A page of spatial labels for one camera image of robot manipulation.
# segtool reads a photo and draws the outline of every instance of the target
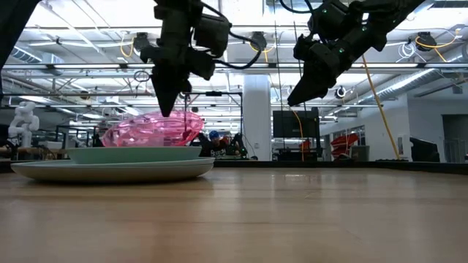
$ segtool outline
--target pink translucent bag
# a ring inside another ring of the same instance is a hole
[[[105,147],[184,146],[203,128],[203,119],[194,113],[174,111],[168,118],[147,113],[121,122],[102,137]]]

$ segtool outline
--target computer monitor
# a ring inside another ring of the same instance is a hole
[[[275,138],[301,138],[301,137],[319,137],[320,119],[317,108],[311,111],[296,112],[301,120],[301,129],[298,117],[293,111],[273,111],[273,137]]]

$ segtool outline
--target stacked plates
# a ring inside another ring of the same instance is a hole
[[[196,178],[213,168],[198,147],[77,148],[70,160],[12,164],[35,180],[76,183],[142,183]]]

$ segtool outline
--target white column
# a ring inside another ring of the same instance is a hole
[[[259,161],[270,161],[271,98],[268,76],[245,75],[243,93],[244,144],[250,156],[255,155]]]

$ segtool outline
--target desk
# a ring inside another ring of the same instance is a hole
[[[439,263],[468,258],[468,177],[213,169],[182,183],[0,175],[0,262]]]

